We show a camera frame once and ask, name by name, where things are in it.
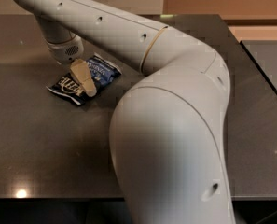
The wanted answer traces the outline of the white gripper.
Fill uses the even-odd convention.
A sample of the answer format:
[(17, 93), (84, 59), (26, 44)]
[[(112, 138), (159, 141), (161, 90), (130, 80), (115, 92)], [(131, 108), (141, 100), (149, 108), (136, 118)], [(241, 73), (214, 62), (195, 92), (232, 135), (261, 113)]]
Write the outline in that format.
[(67, 42), (60, 44), (48, 42), (47, 45), (51, 56), (57, 63), (72, 63), (70, 66), (72, 77), (89, 97), (93, 97), (97, 93), (97, 89), (92, 80), (90, 69), (86, 61), (78, 59), (84, 52), (81, 37), (76, 35)]

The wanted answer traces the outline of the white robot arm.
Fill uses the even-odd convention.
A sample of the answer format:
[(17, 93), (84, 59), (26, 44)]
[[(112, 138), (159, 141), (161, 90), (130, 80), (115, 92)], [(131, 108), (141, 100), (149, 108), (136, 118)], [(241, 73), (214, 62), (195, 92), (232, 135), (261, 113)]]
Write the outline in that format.
[(223, 130), (229, 70), (172, 26), (92, 0), (14, 0), (144, 74), (113, 113), (113, 166), (133, 224), (235, 224)]

